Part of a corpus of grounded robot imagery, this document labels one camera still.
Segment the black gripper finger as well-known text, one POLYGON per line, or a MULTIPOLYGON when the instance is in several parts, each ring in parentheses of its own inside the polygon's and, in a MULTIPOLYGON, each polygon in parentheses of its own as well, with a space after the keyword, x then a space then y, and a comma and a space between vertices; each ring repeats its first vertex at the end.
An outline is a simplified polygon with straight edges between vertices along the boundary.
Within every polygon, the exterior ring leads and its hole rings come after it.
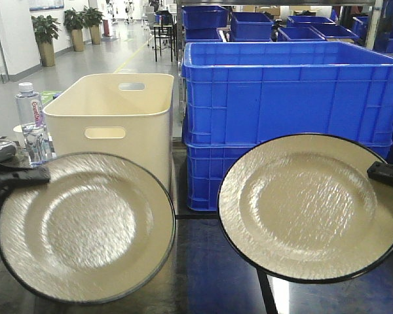
POLYGON ((393 187, 393 164, 374 162, 367 169, 367 175, 370 179, 393 187))
POLYGON ((0 188, 20 188, 50 182, 47 167, 14 167, 0 163, 0 188))

